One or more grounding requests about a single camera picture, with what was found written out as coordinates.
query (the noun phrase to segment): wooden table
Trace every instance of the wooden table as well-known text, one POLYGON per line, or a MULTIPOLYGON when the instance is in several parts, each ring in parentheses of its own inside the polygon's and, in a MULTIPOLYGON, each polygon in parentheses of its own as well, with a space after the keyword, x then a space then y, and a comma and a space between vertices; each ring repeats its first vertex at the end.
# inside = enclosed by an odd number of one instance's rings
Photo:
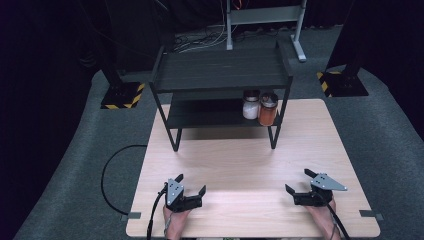
MULTIPOLYGON (((285 184, 296 192, 310 190, 305 168, 348 187, 333 192, 337 214, 351 237, 380 234, 375 218, 360 215, 370 206, 322 100, 289 100, 275 149, 269 148, 262 127, 187 129, 181 141, 174 152, 156 114, 131 209, 141 212, 141 218, 128 220, 129 236, 146 236, 158 191, 181 173, 185 196, 207 187, 203 207, 190 213, 184 237, 321 236, 309 213, 285 191, 285 184)), ((156 209, 153 237, 163 237, 164 201, 163 196, 156 209)))

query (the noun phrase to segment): yellow and black hazard tape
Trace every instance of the yellow and black hazard tape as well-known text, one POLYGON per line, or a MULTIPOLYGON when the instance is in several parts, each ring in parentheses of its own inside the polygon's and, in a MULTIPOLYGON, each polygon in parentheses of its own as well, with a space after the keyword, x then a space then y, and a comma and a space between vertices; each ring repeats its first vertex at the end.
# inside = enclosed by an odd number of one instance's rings
POLYGON ((333 97, 333 94, 331 93, 331 89, 329 88, 328 83, 325 81, 325 77, 323 77, 324 74, 341 74, 341 73, 340 72, 330 72, 330 73, 328 73, 328 72, 326 72, 326 73, 318 72, 317 73, 318 80, 321 83, 321 88, 322 88, 322 91, 324 92, 325 96, 326 97, 333 97))
POLYGON ((144 83, 140 84, 137 88, 137 93, 135 94, 132 101, 128 103, 115 103, 115 104, 104 104, 102 105, 102 109, 122 109, 122 108, 135 108, 137 106, 137 103, 140 101, 141 93, 144 89, 144 83))

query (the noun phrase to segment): glass jar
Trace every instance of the glass jar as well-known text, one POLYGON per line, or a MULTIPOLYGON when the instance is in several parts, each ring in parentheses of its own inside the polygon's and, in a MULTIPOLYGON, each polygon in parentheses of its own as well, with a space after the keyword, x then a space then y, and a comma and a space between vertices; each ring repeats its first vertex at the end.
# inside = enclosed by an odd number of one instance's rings
POLYGON ((275 93, 263 93, 260 97, 258 120, 262 126, 271 126, 277 114, 278 96, 275 93))
POLYGON ((247 90, 243 92, 243 117, 246 119, 258 118, 259 90, 247 90))

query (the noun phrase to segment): human hand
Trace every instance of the human hand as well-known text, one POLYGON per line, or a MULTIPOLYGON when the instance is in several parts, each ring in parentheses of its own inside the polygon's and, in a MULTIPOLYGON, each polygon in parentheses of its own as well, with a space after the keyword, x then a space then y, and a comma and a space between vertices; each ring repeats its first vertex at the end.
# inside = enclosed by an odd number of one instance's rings
MULTIPOLYGON (((329 202, 330 207, 336 212, 336 201, 331 200, 329 202)), ((327 206, 323 207, 314 207, 314 206, 304 206, 308 212, 312 215, 315 224, 321 230, 324 238, 326 240, 339 240, 340 232, 337 226, 333 222, 333 216, 331 215, 330 209, 327 206)))
POLYGON ((168 229, 165 233, 166 239, 178 240, 181 238, 187 222, 188 214, 190 212, 191 210, 174 213, 166 208, 166 206, 163 206, 163 217, 165 219, 165 224, 170 220, 168 229))

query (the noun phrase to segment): shelf top surface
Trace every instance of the shelf top surface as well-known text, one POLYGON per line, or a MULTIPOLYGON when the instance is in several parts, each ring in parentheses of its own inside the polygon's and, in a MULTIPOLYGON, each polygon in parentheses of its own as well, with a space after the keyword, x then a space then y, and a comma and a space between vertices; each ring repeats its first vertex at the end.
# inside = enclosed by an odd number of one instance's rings
POLYGON ((285 88, 278 49, 242 49, 163 54, 155 87, 158 92, 285 88))

